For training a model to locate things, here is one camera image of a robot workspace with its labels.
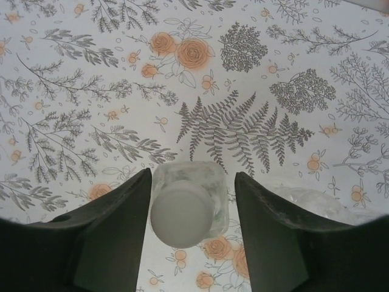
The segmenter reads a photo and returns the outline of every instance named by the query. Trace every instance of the orange rose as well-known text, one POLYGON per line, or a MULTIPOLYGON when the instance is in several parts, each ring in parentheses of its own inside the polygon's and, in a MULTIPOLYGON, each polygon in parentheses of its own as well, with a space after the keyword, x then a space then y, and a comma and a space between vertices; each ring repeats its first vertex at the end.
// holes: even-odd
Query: orange rose
POLYGON ((214 284, 215 280, 211 274, 201 273, 197 276, 196 284, 201 289, 208 289, 214 284))
POLYGON ((93 189, 89 192, 89 197, 91 200, 96 200, 106 193, 110 192, 112 189, 107 184, 97 184, 93 187, 93 189))
POLYGON ((159 54, 172 53, 176 50, 176 43, 171 35, 166 32, 159 32, 153 35, 150 41, 151 48, 159 54))
POLYGON ((206 242, 204 248, 207 256, 215 260, 231 260, 233 258, 231 245, 223 236, 206 242))
POLYGON ((145 78, 154 77, 158 73, 158 68, 155 65, 146 64, 142 68, 142 75, 145 78))
POLYGON ((233 266, 239 275, 246 279, 250 279, 249 267, 247 266, 246 253, 244 252, 243 246, 235 253, 233 257, 233 266))
POLYGON ((197 38, 189 38, 178 47, 177 58, 181 65, 189 69, 200 68, 209 59, 208 44, 197 38))

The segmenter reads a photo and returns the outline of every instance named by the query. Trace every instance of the orange flower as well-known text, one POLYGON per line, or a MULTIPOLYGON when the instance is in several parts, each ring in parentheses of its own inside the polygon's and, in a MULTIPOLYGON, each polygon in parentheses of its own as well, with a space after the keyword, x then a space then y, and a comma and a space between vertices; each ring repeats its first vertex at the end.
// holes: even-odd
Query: orange flower
POLYGON ((231 260, 233 258, 233 250, 230 243, 222 236, 214 240, 209 240, 204 244, 207 257, 215 260, 231 260))
POLYGON ((196 284, 201 289, 208 289, 214 284, 215 280, 211 274, 201 273, 197 276, 196 284))
POLYGON ((91 200, 95 200, 110 192, 112 189, 107 184, 97 184, 93 187, 93 189, 89 192, 89 198, 91 200))
POLYGON ((151 48, 159 54, 168 54, 176 50, 176 43, 171 35, 166 32, 159 32, 153 35, 150 41, 151 48))
POLYGON ((249 267, 247 266, 246 253, 244 252, 244 246, 242 246, 233 257, 233 266, 235 271, 246 279, 250 279, 249 267))
POLYGON ((158 73, 158 68, 155 65, 146 64, 142 68, 142 75, 145 78, 154 77, 158 73))
POLYGON ((200 68, 209 59, 208 44, 197 38, 189 38, 178 47, 177 58, 181 65, 189 69, 200 68))

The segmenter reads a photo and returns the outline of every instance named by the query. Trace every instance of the botanical print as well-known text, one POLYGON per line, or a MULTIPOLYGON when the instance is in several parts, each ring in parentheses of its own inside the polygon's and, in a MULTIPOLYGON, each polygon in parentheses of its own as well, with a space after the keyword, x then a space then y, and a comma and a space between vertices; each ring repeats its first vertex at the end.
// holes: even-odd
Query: botanical print
POLYGON ((105 64, 106 66, 117 67, 118 59, 113 57, 112 50, 105 47, 97 50, 90 49, 95 46, 92 35, 73 35, 70 30, 50 29, 44 32, 44 40, 53 41, 56 45, 54 49, 62 57, 67 56, 77 60, 78 57, 85 57, 87 62, 95 64, 105 64))
POLYGON ((278 25, 274 24, 267 28, 266 33, 276 40, 279 38, 282 39, 282 44, 296 45, 299 42, 308 43, 309 47, 308 50, 306 50, 308 54, 318 53, 321 48, 325 47, 330 56, 342 55, 343 52, 347 53, 351 50, 350 44, 355 43, 356 41, 365 40, 377 33, 374 32, 371 35, 361 38, 355 33, 346 33, 342 28, 334 26, 334 34, 339 38, 339 40, 337 40, 331 36, 322 34, 320 29, 315 27, 311 32, 311 35, 314 37, 314 40, 312 40, 311 36, 307 35, 304 30, 296 29, 294 31, 295 34, 287 34, 286 30, 281 29, 278 25))
POLYGON ((161 163, 226 172, 229 230, 173 249, 147 224, 137 291, 252 291, 236 172, 387 212, 388 15, 339 0, 4 4, 1 217, 50 221, 161 163))
POLYGON ((204 144, 208 146, 207 153, 223 167, 226 173, 223 159, 224 147, 235 152, 232 157, 246 169, 250 176, 254 176, 255 156, 262 162, 266 172, 269 172, 271 150, 275 152, 282 166, 285 148, 290 148, 295 153, 296 144, 303 147, 304 142, 312 137, 311 130, 300 128, 297 122, 290 123, 287 114, 277 126, 278 110, 275 108, 273 113, 269 112, 268 102, 259 110, 249 114, 255 97, 254 94, 245 102, 236 105, 239 94, 238 91, 232 91, 223 102, 209 106, 203 106, 202 100, 198 97, 196 106, 190 112, 186 103, 183 103, 178 112, 181 116, 181 130, 177 142, 189 131, 191 132, 190 160, 193 160, 200 142, 205 140, 204 144))
POLYGON ((132 0, 91 0, 93 6, 92 20, 101 33, 112 32, 125 23, 126 29, 143 30, 144 24, 157 25, 156 14, 159 12, 157 0, 137 3, 132 0))
POLYGON ((335 99, 335 88, 317 76, 315 69, 308 69, 294 75, 289 82, 278 82, 270 87, 277 97, 277 102, 291 114, 298 115, 301 111, 313 112, 317 107, 327 110, 327 100, 335 99))
POLYGON ((223 44, 221 58, 223 67, 228 70, 248 73, 254 65, 259 66, 260 60, 267 54, 267 46, 260 43, 260 32, 255 27, 233 24, 228 33, 220 36, 223 44))

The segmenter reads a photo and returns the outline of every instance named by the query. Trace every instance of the leaf illustration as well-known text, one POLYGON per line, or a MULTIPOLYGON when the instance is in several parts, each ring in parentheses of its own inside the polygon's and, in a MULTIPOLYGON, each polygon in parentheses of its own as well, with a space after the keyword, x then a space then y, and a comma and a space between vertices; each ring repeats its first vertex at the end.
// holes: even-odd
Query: leaf illustration
POLYGON ((157 0, 146 0, 142 3, 134 0, 99 0, 92 1, 91 4, 94 6, 92 20, 97 23, 101 33, 111 33, 114 29, 119 29, 121 23, 125 23, 128 30, 143 30, 141 21, 147 25, 158 24, 155 16, 160 10, 157 0))
POLYGON ((223 67, 229 71, 249 72, 267 54, 267 46, 260 43, 260 32, 255 27, 241 26, 238 22, 232 25, 228 33, 220 36, 223 44, 221 58, 223 67))
POLYGON ((335 88, 317 76, 315 69, 308 69, 292 77, 289 82, 278 82, 270 87, 277 102, 290 113, 313 112, 315 107, 327 110, 326 99, 335 99, 335 88))
POLYGON ((254 113, 249 113, 253 107, 256 95, 237 105, 239 94, 232 93, 222 102, 204 106, 198 100, 189 111, 187 104, 182 104, 178 114, 181 116, 181 129, 177 143, 190 133, 190 159, 193 160, 197 148, 203 143, 207 153, 220 164, 225 172, 225 148, 232 151, 235 158, 248 172, 255 175, 254 155, 270 171, 269 155, 271 151, 283 165, 286 149, 296 152, 296 145, 301 147, 313 135, 310 130, 299 128, 297 122, 285 117, 278 123, 278 111, 275 109, 269 116, 269 103, 265 103, 254 113))

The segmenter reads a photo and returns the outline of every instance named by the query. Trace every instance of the white bottle cap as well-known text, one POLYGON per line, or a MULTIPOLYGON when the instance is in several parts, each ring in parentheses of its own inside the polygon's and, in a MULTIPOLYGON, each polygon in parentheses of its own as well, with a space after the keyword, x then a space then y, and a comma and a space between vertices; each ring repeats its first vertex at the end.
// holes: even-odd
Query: white bottle cap
POLYGON ((207 190, 190 181, 175 181, 161 191, 151 206, 151 226, 165 244, 189 248, 209 232, 213 212, 207 190))

